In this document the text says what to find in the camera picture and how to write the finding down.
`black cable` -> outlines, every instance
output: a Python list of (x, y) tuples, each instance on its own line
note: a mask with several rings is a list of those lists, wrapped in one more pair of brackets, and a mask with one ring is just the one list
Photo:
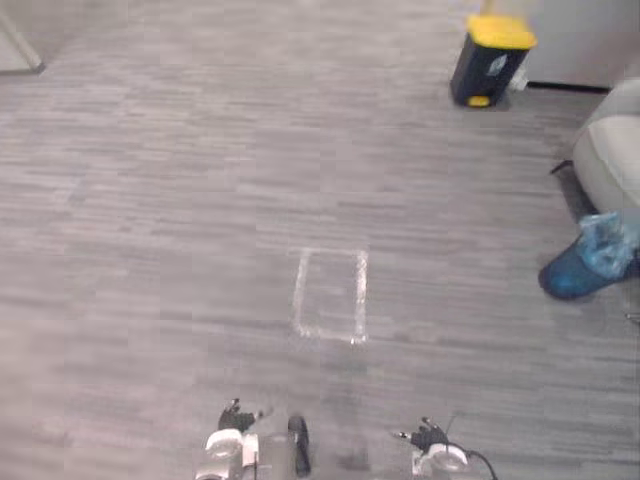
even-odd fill
[(493, 466), (491, 465), (491, 462), (489, 462), (489, 460), (487, 460), (487, 457), (482, 455), (480, 452), (476, 452), (475, 450), (467, 450), (462, 445), (459, 445), (457, 443), (449, 442), (449, 445), (452, 446), (452, 447), (459, 448), (469, 458), (478, 457), (480, 460), (482, 460), (485, 463), (485, 465), (487, 466), (487, 468), (491, 472), (491, 480), (498, 480), (498, 476), (496, 475), (496, 471), (493, 469)]
[(489, 460), (487, 460), (487, 457), (482, 455), (480, 452), (476, 452), (475, 450), (467, 451), (467, 455), (469, 456), (469, 458), (478, 457), (480, 460), (482, 460), (487, 465), (487, 467), (489, 468), (489, 471), (491, 472), (491, 478), (493, 480), (498, 480), (498, 476), (496, 475), (496, 472), (493, 469), (493, 467), (491, 466), (491, 463), (489, 462)]

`yellow lid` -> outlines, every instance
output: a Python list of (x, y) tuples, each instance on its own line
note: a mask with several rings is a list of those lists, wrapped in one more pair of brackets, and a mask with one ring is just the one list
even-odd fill
[(538, 43), (526, 22), (503, 15), (471, 15), (467, 28), (474, 43), (487, 48), (529, 50)]

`wall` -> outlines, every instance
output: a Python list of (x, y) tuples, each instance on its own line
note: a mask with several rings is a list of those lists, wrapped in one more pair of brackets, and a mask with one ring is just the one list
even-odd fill
[(15, 23), (0, 10), (0, 72), (39, 71), (43, 66)]
[(132, 3), (134, 0), (0, 0), (0, 10), (44, 61), (51, 63), (88, 31), (126, 20)]
[(493, 10), (527, 16), (538, 36), (530, 81), (611, 87), (639, 68), (639, 0), (495, 0)]
[(29, 70), (29, 64), (0, 28), (0, 72), (13, 72)]

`blue plastic bag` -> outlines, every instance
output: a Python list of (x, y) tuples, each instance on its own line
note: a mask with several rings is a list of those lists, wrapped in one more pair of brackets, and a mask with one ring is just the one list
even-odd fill
[(619, 212), (583, 217), (580, 228), (577, 252), (585, 265), (607, 279), (623, 278), (640, 248), (640, 229)]

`gray carpet floor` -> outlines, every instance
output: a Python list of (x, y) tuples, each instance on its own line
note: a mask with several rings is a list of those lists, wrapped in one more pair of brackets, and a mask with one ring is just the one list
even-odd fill
[(190, 478), (233, 396), (316, 479), (409, 478), (421, 415), (502, 479), (638, 478), (638, 286), (536, 279), (600, 97), (454, 107), (462, 0), (5, 3), (51, 43), (0, 78), (0, 478)]

